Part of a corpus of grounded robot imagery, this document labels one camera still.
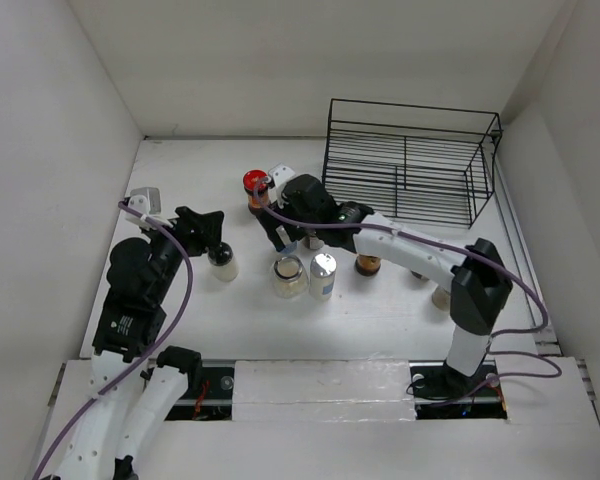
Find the red lid sauce jar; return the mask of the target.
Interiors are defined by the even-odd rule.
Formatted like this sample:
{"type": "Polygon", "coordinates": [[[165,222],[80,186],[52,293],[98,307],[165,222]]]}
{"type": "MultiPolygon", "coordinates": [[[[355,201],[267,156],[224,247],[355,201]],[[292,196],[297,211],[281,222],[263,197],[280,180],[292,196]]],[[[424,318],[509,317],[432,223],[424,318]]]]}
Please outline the red lid sauce jar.
{"type": "Polygon", "coordinates": [[[365,277],[375,276],[381,268],[381,259],[376,256],[358,255],[355,260],[355,270],[365,277]]]}
{"type": "Polygon", "coordinates": [[[269,186],[266,182],[265,171],[254,169],[247,171],[243,176],[243,188],[247,194],[249,211],[258,216],[262,205],[269,205],[269,186]]]}

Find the open glass jar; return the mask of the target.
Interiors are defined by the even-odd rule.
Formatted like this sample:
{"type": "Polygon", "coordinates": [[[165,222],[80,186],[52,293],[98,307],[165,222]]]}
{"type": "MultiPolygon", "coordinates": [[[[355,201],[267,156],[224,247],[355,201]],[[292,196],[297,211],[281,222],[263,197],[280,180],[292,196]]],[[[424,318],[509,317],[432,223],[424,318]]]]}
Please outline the open glass jar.
{"type": "Polygon", "coordinates": [[[276,295],[283,299],[295,298],[309,287],[306,269],[295,255],[283,255],[274,261],[271,281],[276,295]]]}

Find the black cap white bottle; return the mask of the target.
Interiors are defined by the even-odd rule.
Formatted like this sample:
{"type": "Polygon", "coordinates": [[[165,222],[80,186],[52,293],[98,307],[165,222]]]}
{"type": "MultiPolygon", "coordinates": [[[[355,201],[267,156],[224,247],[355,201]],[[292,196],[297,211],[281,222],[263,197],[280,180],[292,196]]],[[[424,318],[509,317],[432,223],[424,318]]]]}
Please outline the black cap white bottle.
{"type": "Polygon", "coordinates": [[[233,249],[226,242],[210,247],[207,253],[213,276],[219,281],[229,283],[239,274],[239,266],[233,249]]]}

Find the metal mounting rail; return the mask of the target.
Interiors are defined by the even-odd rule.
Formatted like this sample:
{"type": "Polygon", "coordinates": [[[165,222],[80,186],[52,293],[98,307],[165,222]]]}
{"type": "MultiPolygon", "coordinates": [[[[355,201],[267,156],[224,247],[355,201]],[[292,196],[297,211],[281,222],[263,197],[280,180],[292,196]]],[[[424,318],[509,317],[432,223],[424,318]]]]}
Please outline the metal mounting rail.
{"type": "MultiPolygon", "coordinates": [[[[204,363],[199,386],[188,390],[175,403],[167,415],[168,420],[233,420],[232,395],[237,362],[204,363]]],[[[440,371],[440,363],[406,362],[411,375],[406,393],[414,400],[415,420],[506,419],[506,403],[500,388],[487,386],[469,398],[444,406],[442,395],[430,380],[440,371]]]]}

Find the black cap beige bottle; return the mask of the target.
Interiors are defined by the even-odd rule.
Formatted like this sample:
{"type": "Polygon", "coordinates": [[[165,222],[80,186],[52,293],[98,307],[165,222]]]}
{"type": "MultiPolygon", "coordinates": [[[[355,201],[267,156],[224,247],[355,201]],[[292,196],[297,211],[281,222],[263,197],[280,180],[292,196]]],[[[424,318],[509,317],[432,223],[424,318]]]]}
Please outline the black cap beige bottle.
{"type": "Polygon", "coordinates": [[[451,294],[441,286],[437,286],[431,295],[431,301],[437,309],[448,312],[450,310],[451,294]]]}

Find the white lid dark jar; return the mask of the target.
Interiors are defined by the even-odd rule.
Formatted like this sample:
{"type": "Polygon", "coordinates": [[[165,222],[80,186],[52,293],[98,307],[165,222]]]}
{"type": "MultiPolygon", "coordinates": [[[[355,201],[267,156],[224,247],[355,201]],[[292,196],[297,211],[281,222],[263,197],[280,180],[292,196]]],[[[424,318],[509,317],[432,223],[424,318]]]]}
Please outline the white lid dark jar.
{"type": "Polygon", "coordinates": [[[311,251],[320,250],[324,246],[324,242],[314,234],[306,235],[303,238],[302,243],[305,248],[311,251]]]}

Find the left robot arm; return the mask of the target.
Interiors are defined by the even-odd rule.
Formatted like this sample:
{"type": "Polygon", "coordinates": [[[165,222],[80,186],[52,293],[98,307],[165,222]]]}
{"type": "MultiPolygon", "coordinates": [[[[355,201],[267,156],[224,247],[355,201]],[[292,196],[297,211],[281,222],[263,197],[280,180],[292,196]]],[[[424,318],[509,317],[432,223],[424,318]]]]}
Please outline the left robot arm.
{"type": "Polygon", "coordinates": [[[67,444],[52,479],[134,479],[134,464],[182,396],[202,387],[198,352],[166,345],[185,313],[192,260],[222,247],[224,214],[186,206],[162,218],[135,195],[118,207],[142,236],[111,250],[109,290],[93,338],[89,396],[49,445],[34,471],[67,444]]]}

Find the silver lid spice shaker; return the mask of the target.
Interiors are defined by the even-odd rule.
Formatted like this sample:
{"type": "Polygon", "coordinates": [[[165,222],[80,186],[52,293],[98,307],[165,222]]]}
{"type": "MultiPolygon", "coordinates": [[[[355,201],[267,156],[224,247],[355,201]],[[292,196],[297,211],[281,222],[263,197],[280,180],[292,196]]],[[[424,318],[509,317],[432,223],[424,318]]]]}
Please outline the silver lid spice shaker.
{"type": "Polygon", "coordinates": [[[291,239],[284,226],[278,227],[276,231],[278,232],[279,238],[283,244],[280,252],[283,254],[294,252],[297,248],[297,241],[291,239]]]}

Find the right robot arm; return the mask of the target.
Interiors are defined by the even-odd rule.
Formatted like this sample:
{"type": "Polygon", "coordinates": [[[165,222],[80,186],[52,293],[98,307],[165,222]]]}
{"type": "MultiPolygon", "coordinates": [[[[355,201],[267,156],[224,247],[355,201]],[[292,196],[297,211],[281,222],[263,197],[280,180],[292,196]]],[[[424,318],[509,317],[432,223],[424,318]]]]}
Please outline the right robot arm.
{"type": "Polygon", "coordinates": [[[251,194],[261,210],[258,220],[277,250],[314,234],[330,247],[401,266],[449,294],[455,327],[434,384],[445,399],[473,390],[494,325],[512,290],[495,245],[479,238],[472,245],[458,247],[410,230],[368,205],[337,202],[309,174],[285,177],[277,185],[276,202],[267,204],[262,195],[273,183],[263,177],[251,194]]]}

